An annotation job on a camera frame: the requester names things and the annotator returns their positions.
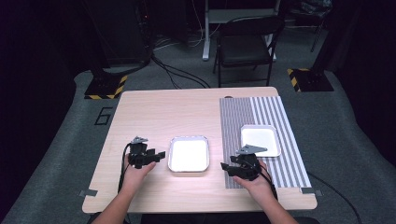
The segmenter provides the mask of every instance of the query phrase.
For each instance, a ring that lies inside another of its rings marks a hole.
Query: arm
[[[125,171],[122,188],[103,213],[93,223],[122,223],[127,214],[131,200],[139,190],[145,176],[154,168],[155,162],[142,169],[128,167]]]
[[[260,161],[263,166],[262,173],[269,177],[264,162]],[[297,221],[280,205],[271,191],[271,187],[264,177],[260,176],[253,181],[244,180],[238,176],[233,176],[233,180],[243,186],[249,192],[250,196],[259,204],[262,211],[268,216],[271,223],[288,223],[298,224]]]

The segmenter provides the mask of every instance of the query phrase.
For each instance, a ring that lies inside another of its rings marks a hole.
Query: white tray
[[[203,136],[180,136],[171,141],[168,167],[173,172],[203,172],[209,166],[209,146]]]
[[[267,148],[256,153],[257,157],[277,157],[281,153],[276,128],[271,125],[244,125],[241,128],[241,147],[245,145]]]

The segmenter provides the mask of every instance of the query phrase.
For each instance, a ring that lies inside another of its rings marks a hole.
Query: black curtain
[[[2,220],[61,126],[86,58],[106,61],[78,0],[1,1],[0,10]]]
[[[391,0],[362,1],[353,21],[344,38],[347,44],[338,46],[330,68],[343,85],[361,129],[395,165],[396,5]]]

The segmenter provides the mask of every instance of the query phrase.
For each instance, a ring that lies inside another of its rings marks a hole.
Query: forearm
[[[131,200],[134,197],[132,192],[122,192],[111,201],[102,214],[93,222],[96,223],[122,223],[127,214]]]
[[[297,221],[286,211],[274,198],[259,202],[262,211],[268,216],[272,224],[287,223],[298,224]]]

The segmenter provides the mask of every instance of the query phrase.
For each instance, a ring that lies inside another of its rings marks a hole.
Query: gray carpet
[[[307,31],[286,29],[278,42],[270,82],[282,97],[306,169],[345,195],[356,207],[362,223],[395,223],[396,170],[356,124],[350,103],[334,74],[326,73],[334,87],[331,92],[295,92],[291,86],[287,69],[310,67],[318,54],[323,36],[316,51],[311,53],[313,39],[314,35]],[[217,78],[211,72],[214,44],[212,41],[209,62],[201,60],[203,42],[194,48],[176,44],[154,53],[164,63],[193,73],[211,87],[217,87]],[[259,67],[256,72],[265,72],[265,67]],[[3,223],[86,223],[89,219],[81,211],[83,198],[78,194],[90,185],[109,128],[109,124],[94,123],[103,107],[112,107],[105,110],[111,115],[111,121],[119,101],[84,100],[84,91],[91,79],[89,72],[76,77],[78,89],[74,103],[43,161]],[[174,77],[174,80],[183,89],[202,88],[187,79]],[[259,82],[227,87],[262,85]],[[128,76],[124,90],[173,88],[169,76],[151,62]],[[345,200],[315,178],[310,179],[324,196],[318,197],[315,210],[291,211],[294,216],[314,217],[322,224],[358,223]],[[133,223],[139,223],[139,215],[130,217]]]

